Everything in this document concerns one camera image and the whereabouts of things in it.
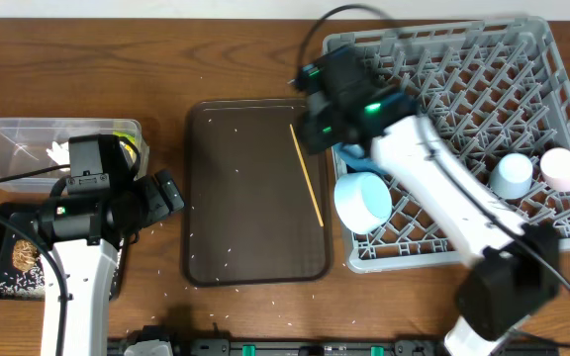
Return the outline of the brown food scrap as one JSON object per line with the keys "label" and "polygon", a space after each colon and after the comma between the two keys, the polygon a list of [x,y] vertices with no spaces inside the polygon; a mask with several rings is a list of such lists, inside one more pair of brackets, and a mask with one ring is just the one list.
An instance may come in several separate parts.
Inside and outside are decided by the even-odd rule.
{"label": "brown food scrap", "polygon": [[37,265],[39,256],[39,251],[32,243],[20,239],[13,246],[13,267],[22,273],[27,273]]}

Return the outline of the wooden chopstick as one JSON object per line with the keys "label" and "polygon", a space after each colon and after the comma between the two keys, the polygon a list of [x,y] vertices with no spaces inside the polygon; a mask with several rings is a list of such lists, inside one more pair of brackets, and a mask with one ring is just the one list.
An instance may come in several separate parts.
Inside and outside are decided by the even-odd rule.
{"label": "wooden chopstick", "polygon": [[293,127],[292,124],[289,125],[289,129],[290,129],[290,134],[291,134],[291,137],[292,137],[292,140],[293,140],[293,143],[294,143],[295,150],[296,150],[296,152],[297,152],[297,156],[298,156],[298,159],[299,159],[300,167],[301,167],[301,170],[302,170],[302,173],[303,173],[303,176],[304,176],[304,179],[305,179],[307,188],[308,188],[308,192],[309,192],[309,195],[310,195],[310,198],[311,198],[311,202],[312,202],[314,211],[315,211],[315,213],[316,213],[316,217],[317,217],[319,226],[320,226],[320,227],[324,227],[325,224],[324,224],[324,220],[323,220],[323,217],[322,217],[322,214],[321,214],[321,210],[320,210],[320,207],[319,207],[319,205],[318,205],[318,201],[317,201],[317,199],[316,199],[316,195],[315,195],[315,192],[314,192],[314,188],[313,188],[313,185],[312,185],[312,183],[311,183],[311,179],[310,179],[310,176],[309,176],[309,172],[308,172],[308,169],[307,169],[307,165],[306,165],[305,159],[304,159],[304,157],[303,157],[302,150],[301,150],[299,141],[298,141],[298,139],[297,139],[297,137],[296,137],[295,130],[294,130],[294,127]]}

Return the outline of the dark blue plate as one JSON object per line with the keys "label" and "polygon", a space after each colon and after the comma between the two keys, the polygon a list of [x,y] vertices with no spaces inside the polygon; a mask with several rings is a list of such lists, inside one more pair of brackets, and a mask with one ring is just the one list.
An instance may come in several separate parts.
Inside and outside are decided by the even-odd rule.
{"label": "dark blue plate", "polygon": [[386,175],[387,172],[375,164],[366,155],[362,146],[358,144],[338,143],[333,147],[337,156],[352,170],[357,172],[371,172],[378,175]]}

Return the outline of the light blue rice bowl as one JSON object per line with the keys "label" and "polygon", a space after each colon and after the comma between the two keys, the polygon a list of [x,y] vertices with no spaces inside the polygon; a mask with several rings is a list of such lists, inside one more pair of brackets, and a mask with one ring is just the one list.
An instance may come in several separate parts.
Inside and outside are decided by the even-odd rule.
{"label": "light blue rice bowl", "polygon": [[337,179],[333,200],[341,222],[355,234],[367,234],[391,217],[393,202],[385,182],[376,174],[357,172]]}

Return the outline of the light blue plastic cup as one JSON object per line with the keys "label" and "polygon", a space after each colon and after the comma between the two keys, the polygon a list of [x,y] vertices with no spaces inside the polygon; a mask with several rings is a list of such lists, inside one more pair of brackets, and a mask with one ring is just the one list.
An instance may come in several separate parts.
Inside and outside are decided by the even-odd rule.
{"label": "light blue plastic cup", "polygon": [[525,195],[531,186],[533,165],[520,153],[504,156],[490,175],[489,186],[500,198],[511,200]]}

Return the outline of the pink plastic cup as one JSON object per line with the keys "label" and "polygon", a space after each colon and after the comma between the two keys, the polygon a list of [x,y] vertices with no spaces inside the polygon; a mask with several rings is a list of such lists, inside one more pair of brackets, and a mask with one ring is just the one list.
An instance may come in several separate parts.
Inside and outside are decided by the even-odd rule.
{"label": "pink plastic cup", "polygon": [[546,184],[557,192],[570,192],[570,150],[555,147],[540,158],[541,175]]}

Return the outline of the yellow green wrapper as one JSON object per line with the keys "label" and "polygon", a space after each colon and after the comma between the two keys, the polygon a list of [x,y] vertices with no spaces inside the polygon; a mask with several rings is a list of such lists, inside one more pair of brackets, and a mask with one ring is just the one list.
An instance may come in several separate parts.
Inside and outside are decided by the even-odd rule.
{"label": "yellow green wrapper", "polygon": [[135,144],[135,138],[125,133],[114,133],[118,138],[121,150],[127,157],[128,162],[134,164],[140,157],[140,151]]}

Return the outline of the white tissue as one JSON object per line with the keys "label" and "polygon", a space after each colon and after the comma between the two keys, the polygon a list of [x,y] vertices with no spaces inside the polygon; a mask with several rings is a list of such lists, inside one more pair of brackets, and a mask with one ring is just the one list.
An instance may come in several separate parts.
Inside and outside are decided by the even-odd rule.
{"label": "white tissue", "polygon": [[57,143],[54,141],[51,148],[46,149],[47,156],[57,165],[68,165],[69,159],[69,144],[67,142]]}

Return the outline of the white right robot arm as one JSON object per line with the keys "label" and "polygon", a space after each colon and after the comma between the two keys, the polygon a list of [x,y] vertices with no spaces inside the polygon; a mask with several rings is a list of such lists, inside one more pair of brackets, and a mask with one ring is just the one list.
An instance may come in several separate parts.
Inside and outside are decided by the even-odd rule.
{"label": "white right robot arm", "polygon": [[338,143],[364,153],[419,202],[451,240],[469,273],[455,295],[459,319],[443,345],[451,355],[492,355],[560,287],[559,236],[501,203],[447,148],[404,91],[368,72],[344,45],[297,65],[308,111],[297,133],[310,153]]}

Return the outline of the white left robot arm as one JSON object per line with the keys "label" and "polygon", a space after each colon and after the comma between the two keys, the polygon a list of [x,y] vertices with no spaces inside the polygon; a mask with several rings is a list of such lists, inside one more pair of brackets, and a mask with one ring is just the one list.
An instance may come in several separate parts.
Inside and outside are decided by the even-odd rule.
{"label": "white left robot arm", "polygon": [[167,170],[120,189],[51,196],[33,221],[47,243],[43,355],[105,355],[108,304],[123,240],[184,208]]}

